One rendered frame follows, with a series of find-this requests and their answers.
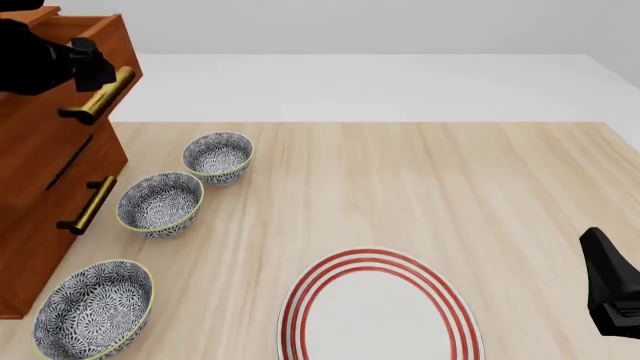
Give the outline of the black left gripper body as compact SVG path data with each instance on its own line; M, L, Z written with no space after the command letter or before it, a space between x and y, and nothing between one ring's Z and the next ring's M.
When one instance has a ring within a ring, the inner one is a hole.
M114 66L90 38L72 38L69 59L77 92L95 92L116 81Z

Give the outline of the small patterned bowl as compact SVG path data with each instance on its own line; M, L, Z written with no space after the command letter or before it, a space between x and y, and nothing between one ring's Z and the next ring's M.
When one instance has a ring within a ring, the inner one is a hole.
M193 176L210 185L231 185L250 167L254 155L251 140L236 132L222 131L193 140L182 162Z

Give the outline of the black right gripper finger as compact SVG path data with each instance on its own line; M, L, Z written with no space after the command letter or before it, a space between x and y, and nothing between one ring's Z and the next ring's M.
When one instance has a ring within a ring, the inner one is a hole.
M640 304L640 271L617 250L598 227L580 238L588 278L588 304L616 302Z

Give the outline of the medium patterned bowl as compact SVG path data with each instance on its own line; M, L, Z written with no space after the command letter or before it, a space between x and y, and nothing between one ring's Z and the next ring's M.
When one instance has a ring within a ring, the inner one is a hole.
M123 227L148 238L175 236L198 216L203 183L189 173L157 173L141 179L120 197L116 215Z

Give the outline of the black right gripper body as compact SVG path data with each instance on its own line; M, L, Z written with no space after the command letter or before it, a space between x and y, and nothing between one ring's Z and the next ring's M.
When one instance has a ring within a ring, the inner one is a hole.
M640 338L640 299L602 302L589 296L587 307L600 335Z

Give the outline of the large patterned bowl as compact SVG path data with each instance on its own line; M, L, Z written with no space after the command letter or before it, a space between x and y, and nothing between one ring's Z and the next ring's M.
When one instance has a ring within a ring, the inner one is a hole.
M34 317L32 342L47 360L107 360L144 330L155 290L132 260L95 263L65 279Z

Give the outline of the white plate with red rings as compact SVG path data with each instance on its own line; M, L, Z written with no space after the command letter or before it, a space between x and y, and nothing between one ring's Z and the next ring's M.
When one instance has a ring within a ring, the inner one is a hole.
M279 360L485 360L460 293L416 257L350 248L308 266L283 299Z

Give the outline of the wooden cabinet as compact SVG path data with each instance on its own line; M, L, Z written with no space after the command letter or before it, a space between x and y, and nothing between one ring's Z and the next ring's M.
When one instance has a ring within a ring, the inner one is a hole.
M33 31L33 26L40 23L42 20L46 20L53 16L64 16L60 13L60 9L56 6L42 6L41 8L30 11L12 11L12 12L0 12L0 19L17 20L21 23L25 23L29 29ZM109 16L67 16L67 17L109 17ZM61 41L53 41L58 44L64 44ZM0 101L7 98L10 95L0 95ZM19 218L20 215L9 215L7 213L0 212L0 227L3 227L9 221L13 221Z

